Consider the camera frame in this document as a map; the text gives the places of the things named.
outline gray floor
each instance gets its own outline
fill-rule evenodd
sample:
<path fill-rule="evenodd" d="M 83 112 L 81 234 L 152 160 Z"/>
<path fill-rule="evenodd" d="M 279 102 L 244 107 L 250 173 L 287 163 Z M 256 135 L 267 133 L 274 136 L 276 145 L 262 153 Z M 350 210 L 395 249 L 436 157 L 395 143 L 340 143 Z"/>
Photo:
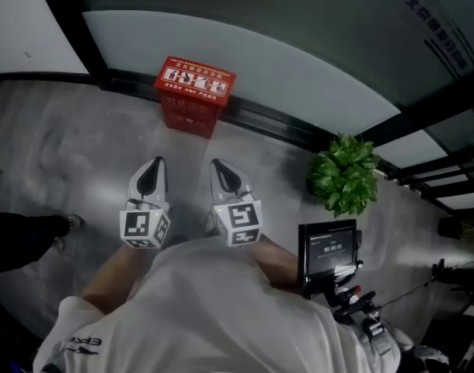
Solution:
<path fill-rule="evenodd" d="M 63 253 L 0 274 L 0 302 L 38 336 L 60 300 L 79 293 L 121 244 L 118 211 L 130 176 L 163 155 L 169 170 L 173 228 L 202 235 L 210 204 L 208 163 L 234 162 L 251 176 L 263 202 L 265 233 L 296 253 L 297 225 L 333 216 L 304 189 L 310 153 L 262 135 L 218 124 L 210 141 L 167 129 L 155 103 L 59 82 L 0 84 L 0 210 L 76 213 L 88 223 Z M 394 182 L 379 181 L 378 203 L 358 218 L 364 230 L 362 270 L 352 284 L 376 290 L 378 304 L 429 278 L 429 266 L 474 261 L 474 243 L 437 236 L 444 213 Z M 459 311 L 466 296 L 441 284 L 388 306 L 384 317 L 419 340 L 434 315 Z"/>

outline potted plant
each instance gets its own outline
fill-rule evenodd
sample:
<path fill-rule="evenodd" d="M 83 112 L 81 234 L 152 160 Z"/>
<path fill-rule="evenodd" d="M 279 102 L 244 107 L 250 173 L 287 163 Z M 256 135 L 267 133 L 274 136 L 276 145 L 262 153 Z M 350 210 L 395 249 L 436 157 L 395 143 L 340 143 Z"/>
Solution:
<path fill-rule="evenodd" d="M 474 240 L 474 217 L 447 217 L 439 220 L 437 233 L 453 239 Z"/>
<path fill-rule="evenodd" d="M 373 175 L 379 157 L 373 142 L 339 135 L 329 151 L 311 160 L 306 185 L 334 216 L 361 214 L 370 200 L 377 200 L 377 179 Z"/>

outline white t-shirt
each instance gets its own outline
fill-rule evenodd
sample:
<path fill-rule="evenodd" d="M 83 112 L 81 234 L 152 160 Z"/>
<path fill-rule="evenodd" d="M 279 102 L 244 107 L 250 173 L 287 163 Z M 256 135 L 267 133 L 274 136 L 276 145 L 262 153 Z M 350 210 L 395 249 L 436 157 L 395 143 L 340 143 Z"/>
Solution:
<path fill-rule="evenodd" d="M 273 289 L 244 249 L 215 238 L 160 253 L 136 295 L 109 315 L 63 300 L 33 372 L 50 363 L 63 373 L 371 371 L 348 326 Z"/>

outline monitor screen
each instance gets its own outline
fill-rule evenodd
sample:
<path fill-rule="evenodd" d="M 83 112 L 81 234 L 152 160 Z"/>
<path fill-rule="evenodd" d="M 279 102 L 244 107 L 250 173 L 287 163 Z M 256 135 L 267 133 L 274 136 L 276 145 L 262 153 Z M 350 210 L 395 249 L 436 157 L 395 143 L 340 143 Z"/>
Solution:
<path fill-rule="evenodd" d="M 309 236 L 309 274 L 351 266 L 354 263 L 353 236 L 351 230 Z"/>

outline red cardboard box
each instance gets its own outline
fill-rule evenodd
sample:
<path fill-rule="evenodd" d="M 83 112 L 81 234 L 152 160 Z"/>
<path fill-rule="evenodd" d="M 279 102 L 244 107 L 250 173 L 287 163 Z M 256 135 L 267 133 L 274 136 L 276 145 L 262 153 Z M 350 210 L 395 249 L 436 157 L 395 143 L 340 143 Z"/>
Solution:
<path fill-rule="evenodd" d="M 211 138 L 234 82 L 235 75 L 229 71 L 166 58 L 154 83 L 166 126 Z"/>

